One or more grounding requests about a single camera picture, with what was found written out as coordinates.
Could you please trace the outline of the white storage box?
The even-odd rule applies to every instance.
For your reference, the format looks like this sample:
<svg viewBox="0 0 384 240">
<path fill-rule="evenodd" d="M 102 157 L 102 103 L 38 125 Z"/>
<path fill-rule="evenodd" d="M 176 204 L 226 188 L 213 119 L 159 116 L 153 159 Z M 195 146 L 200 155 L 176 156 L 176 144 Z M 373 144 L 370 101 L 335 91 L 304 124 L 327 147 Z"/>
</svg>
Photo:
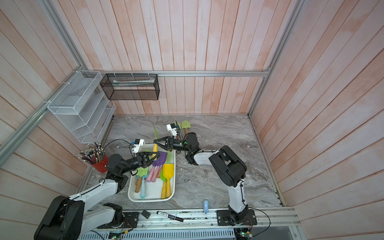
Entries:
<svg viewBox="0 0 384 240">
<path fill-rule="evenodd" d="M 175 180 L 176 180 L 176 151 L 173 150 L 173 159 L 170 164 L 174 165 L 174 176 L 171 178 L 171 196 L 169 198 L 161 199 L 163 181 L 161 178 L 157 178 L 155 182 L 147 182 L 146 179 L 146 197 L 144 199 L 141 198 L 141 190 L 136 193 L 136 181 L 138 179 L 137 175 L 131 177 L 128 186 L 128 198 L 132 202 L 136 203 L 152 203 L 152 202 L 163 202 L 170 200 L 175 194 Z"/>
</svg>

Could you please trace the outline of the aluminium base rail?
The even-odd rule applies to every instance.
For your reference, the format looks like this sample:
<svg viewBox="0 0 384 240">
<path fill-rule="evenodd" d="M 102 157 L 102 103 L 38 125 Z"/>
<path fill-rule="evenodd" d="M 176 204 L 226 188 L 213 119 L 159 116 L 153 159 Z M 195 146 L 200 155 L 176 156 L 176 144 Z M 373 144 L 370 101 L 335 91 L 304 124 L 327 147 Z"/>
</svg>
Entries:
<svg viewBox="0 0 384 240">
<path fill-rule="evenodd" d="M 238 223 L 231 225 L 225 209 L 164 210 L 181 218 L 172 220 L 149 210 L 125 210 L 126 222 L 120 229 L 98 228 L 81 240 L 305 240 L 301 222 L 293 208 L 251 208 Z"/>
</svg>

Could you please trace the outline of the red pencil cup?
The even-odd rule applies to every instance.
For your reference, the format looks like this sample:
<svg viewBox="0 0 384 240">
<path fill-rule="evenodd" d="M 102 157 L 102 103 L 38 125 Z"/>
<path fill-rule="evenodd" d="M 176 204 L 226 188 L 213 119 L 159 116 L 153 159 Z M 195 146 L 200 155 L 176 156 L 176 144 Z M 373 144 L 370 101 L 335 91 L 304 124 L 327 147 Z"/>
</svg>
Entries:
<svg viewBox="0 0 384 240">
<path fill-rule="evenodd" d="M 86 150 L 80 152 L 78 158 L 93 166 L 100 173 L 108 171 L 106 166 L 109 158 L 100 143 L 87 144 Z"/>
</svg>

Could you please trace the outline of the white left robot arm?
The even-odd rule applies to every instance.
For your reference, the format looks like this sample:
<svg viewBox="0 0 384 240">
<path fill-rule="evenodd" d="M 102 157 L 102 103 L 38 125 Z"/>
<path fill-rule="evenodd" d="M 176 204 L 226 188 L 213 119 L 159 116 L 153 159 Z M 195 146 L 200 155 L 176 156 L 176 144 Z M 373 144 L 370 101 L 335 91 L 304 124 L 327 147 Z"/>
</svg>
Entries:
<svg viewBox="0 0 384 240">
<path fill-rule="evenodd" d="M 78 194 L 56 197 L 49 206 L 34 238 L 36 240 L 76 240 L 81 235 L 102 225 L 120 228 L 124 224 L 122 207 L 104 204 L 101 208 L 90 209 L 107 197 L 120 192 L 126 185 L 127 172 L 149 167 L 160 157 L 158 152 L 137 153 L 134 158 L 124 160 L 121 155 L 109 157 L 104 179 L 97 185 Z"/>
</svg>

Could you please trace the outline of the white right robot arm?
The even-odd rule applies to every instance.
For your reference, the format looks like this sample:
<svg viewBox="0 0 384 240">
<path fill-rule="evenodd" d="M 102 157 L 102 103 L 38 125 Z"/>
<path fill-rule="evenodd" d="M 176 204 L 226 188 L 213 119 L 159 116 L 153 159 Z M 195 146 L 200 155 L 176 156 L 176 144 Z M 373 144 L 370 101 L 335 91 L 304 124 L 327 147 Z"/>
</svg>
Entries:
<svg viewBox="0 0 384 240">
<path fill-rule="evenodd" d="M 213 166 L 219 178 L 228 186 L 230 196 L 229 209 L 218 213 L 219 225 L 227 223 L 235 226 L 246 220 L 249 206 L 245 200 L 243 182 L 247 166 L 229 146 L 224 145 L 213 151 L 202 150 L 197 135 L 193 132 L 186 134 L 183 140 L 167 136 L 154 140 L 154 144 L 166 151 L 184 152 L 191 165 Z"/>
</svg>

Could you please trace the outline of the light blue shovel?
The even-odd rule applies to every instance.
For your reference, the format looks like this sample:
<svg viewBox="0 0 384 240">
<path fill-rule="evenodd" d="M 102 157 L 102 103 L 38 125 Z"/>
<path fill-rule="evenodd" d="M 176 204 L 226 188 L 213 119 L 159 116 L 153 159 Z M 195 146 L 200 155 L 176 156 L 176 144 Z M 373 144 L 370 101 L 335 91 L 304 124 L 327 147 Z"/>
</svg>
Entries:
<svg viewBox="0 0 384 240">
<path fill-rule="evenodd" d="M 144 199 L 146 197 L 146 178 L 147 176 L 142 177 L 141 184 L 141 198 Z"/>
</svg>

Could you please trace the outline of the yellow plastic shovel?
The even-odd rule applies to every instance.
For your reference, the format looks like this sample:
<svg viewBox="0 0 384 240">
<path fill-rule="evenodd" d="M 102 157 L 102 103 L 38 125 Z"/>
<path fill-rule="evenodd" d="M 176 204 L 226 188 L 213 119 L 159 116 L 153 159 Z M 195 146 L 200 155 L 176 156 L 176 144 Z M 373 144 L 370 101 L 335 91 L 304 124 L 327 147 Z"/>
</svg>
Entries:
<svg viewBox="0 0 384 240">
<path fill-rule="evenodd" d="M 163 174 L 167 179 L 167 198 L 171 196 L 171 178 L 174 176 L 174 165 L 173 164 L 164 164 Z"/>
</svg>

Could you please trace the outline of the black marker pen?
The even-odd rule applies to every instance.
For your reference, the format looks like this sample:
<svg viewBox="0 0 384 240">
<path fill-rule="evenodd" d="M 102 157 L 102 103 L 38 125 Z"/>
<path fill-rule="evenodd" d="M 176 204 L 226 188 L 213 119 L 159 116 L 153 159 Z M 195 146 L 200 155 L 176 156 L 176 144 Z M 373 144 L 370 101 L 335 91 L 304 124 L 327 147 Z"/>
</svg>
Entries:
<svg viewBox="0 0 384 240">
<path fill-rule="evenodd" d="M 165 213 L 165 212 L 162 212 L 162 211 L 157 211 L 157 215 L 160 215 L 160 216 L 163 216 L 163 217 L 166 217 L 168 219 L 175 220 L 175 221 L 178 221 L 178 222 L 183 222 L 184 221 L 183 218 L 180 218 L 180 217 L 177 217 L 175 215 L 171 215 L 171 214 L 168 214 L 168 213 Z"/>
</svg>

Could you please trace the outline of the light blue small bottle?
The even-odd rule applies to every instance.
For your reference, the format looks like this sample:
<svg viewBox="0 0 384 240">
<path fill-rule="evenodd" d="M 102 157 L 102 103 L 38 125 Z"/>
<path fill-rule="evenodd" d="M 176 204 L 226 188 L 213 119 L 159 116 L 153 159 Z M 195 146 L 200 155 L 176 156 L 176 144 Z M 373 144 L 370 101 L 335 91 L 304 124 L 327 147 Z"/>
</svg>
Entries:
<svg viewBox="0 0 384 240">
<path fill-rule="evenodd" d="M 208 212 L 209 212 L 209 200 L 205 199 L 203 201 L 203 207 L 204 207 L 204 213 L 208 214 Z"/>
</svg>

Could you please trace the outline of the green shovel at back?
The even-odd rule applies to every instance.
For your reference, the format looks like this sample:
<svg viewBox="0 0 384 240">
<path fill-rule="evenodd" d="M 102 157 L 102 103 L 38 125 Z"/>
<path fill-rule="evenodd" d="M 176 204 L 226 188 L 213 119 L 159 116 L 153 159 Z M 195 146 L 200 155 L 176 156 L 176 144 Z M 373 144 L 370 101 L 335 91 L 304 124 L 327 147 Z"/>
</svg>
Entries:
<svg viewBox="0 0 384 240">
<path fill-rule="evenodd" d="M 165 164 L 169 164 L 172 159 L 173 159 L 173 152 L 167 152 L 168 155 L 167 155 L 167 160 L 165 161 Z M 160 175 L 161 175 L 161 170 L 163 169 L 163 166 L 161 166 L 158 174 L 157 174 L 157 178 L 159 179 L 160 178 Z"/>
</svg>

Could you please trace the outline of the black mesh basket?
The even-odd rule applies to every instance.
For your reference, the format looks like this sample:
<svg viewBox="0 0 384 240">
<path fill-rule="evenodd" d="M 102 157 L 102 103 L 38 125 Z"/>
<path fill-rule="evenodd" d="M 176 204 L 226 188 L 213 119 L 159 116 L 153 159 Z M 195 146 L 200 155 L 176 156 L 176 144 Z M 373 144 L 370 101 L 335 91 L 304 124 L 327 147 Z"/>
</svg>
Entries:
<svg viewBox="0 0 384 240">
<path fill-rule="evenodd" d="M 105 74 L 101 87 L 112 101 L 156 101 L 160 95 L 156 74 Z"/>
</svg>

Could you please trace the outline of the green shovel wooden handle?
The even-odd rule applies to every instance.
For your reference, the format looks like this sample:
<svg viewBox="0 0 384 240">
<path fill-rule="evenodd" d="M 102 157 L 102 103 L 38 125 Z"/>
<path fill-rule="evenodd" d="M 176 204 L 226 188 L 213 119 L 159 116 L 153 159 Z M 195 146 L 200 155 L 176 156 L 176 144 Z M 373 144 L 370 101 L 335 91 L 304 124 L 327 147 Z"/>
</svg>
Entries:
<svg viewBox="0 0 384 240">
<path fill-rule="evenodd" d="M 189 121 L 183 121 L 181 123 L 181 129 L 185 131 L 185 135 L 189 133 L 190 128 L 191 128 L 191 123 Z"/>
<path fill-rule="evenodd" d="M 180 140 L 181 139 L 180 124 L 178 121 L 175 121 L 175 125 L 176 125 L 177 139 Z"/>
</svg>

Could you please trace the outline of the small black block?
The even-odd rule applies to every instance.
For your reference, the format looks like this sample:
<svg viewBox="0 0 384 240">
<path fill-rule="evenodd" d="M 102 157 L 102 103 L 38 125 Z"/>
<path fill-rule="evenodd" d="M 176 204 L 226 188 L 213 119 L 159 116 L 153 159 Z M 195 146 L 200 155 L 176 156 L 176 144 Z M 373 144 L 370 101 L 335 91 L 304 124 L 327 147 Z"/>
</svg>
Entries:
<svg viewBox="0 0 384 240">
<path fill-rule="evenodd" d="M 148 212 L 148 211 L 146 211 L 146 210 L 143 210 L 143 211 L 141 212 L 141 215 L 142 215 L 144 218 L 149 219 L 150 216 L 151 216 L 151 213 Z"/>
</svg>

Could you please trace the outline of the pink handled purple shovel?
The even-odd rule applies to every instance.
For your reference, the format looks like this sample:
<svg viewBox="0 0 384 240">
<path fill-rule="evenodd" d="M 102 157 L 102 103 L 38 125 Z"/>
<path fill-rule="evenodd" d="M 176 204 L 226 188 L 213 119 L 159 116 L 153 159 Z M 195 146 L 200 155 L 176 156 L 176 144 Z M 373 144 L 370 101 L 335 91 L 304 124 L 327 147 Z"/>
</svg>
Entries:
<svg viewBox="0 0 384 240">
<path fill-rule="evenodd" d="M 166 162 L 168 153 L 167 152 L 159 152 L 160 156 L 153 163 L 153 167 L 147 177 L 147 182 L 155 182 L 157 179 L 158 172 L 161 166 Z"/>
</svg>

